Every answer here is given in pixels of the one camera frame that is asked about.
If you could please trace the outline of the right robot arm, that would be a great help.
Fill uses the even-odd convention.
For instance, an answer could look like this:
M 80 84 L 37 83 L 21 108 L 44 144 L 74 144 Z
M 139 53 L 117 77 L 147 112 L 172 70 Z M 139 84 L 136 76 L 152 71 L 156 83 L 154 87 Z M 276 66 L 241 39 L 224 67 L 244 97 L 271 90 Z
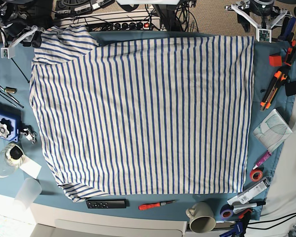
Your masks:
M 44 31 L 45 28 L 39 26 L 26 11 L 22 11 L 19 4 L 0 0 L 0 34 L 3 44 L 0 49 L 1 58 L 13 58 L 18 44 L 39 48 Z

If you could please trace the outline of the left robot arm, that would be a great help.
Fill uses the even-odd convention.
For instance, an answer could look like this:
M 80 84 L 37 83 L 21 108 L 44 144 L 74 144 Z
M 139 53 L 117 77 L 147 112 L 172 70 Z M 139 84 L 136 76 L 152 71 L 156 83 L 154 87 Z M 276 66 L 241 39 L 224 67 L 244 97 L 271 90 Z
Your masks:
M 273 30 L 280 28 L 284 34 L 293 18 L 290 11 L 275 6 L 273 0 L 239 0 L 224 8 L 237 14 L 237 22 L 246 33 L 253 27 L 258 42 L 276 42 Z

